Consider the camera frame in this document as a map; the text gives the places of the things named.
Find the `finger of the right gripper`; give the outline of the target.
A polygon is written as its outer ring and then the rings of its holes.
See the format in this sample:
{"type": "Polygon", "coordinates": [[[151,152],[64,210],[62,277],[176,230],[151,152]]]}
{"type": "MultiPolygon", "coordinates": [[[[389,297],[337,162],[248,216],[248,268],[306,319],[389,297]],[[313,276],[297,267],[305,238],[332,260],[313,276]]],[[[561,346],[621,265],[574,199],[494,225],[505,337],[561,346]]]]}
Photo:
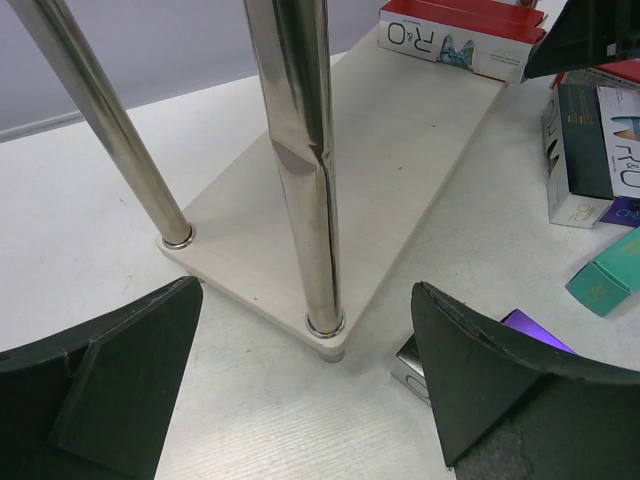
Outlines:
{"type": "Polygon", "coordinates": [[[639,57],[639,3],[573,0],[526,62],[524,82],[639,57]]]}

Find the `purple toothpaste box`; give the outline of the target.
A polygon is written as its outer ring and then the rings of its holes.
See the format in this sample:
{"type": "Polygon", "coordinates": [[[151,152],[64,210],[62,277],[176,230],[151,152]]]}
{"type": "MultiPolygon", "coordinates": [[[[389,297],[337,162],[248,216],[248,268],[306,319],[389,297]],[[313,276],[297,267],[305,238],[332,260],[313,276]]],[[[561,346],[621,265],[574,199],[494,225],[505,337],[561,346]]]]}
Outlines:
{"type": "Polygon", "coordinates": [[[512,310],[500,323],[556,349],[575,354],[574,350],[519,309],[512,310]]]}

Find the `red silver toothpaste box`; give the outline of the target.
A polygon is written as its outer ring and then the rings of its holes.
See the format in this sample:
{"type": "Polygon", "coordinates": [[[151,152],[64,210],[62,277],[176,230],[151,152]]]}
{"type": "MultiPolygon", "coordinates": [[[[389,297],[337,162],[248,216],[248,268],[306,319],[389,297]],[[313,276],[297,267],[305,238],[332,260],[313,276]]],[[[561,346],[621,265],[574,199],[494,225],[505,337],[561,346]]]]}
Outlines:
{"type": "Polygon", "coordinates": [[[408,12],[379,12],[378,45],[384,49],[520,84],[534,46],[545,36],[537,26],[424,4],[408,12]]]}

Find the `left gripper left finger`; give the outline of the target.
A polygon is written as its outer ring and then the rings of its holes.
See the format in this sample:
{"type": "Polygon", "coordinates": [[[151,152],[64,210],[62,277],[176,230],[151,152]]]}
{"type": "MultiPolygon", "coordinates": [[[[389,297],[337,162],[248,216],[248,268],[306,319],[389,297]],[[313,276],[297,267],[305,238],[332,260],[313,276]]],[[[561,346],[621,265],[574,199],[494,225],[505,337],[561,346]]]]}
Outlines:
{"type": "Polygon", "coordinates": [[[154,478],[202,302],[184,276],[2,352],[2,478],[154,478]]]}

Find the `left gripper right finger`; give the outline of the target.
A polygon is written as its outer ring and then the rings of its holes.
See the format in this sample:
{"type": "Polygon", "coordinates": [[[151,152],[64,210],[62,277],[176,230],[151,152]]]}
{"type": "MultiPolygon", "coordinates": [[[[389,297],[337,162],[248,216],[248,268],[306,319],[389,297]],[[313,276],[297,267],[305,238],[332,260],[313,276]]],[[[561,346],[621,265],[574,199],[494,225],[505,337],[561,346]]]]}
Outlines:
{"type": "Polygon", "coordinates": [[[540,342],[421,282],[411,315],[460,479],[635,479],[639,374],[540,342]]]}

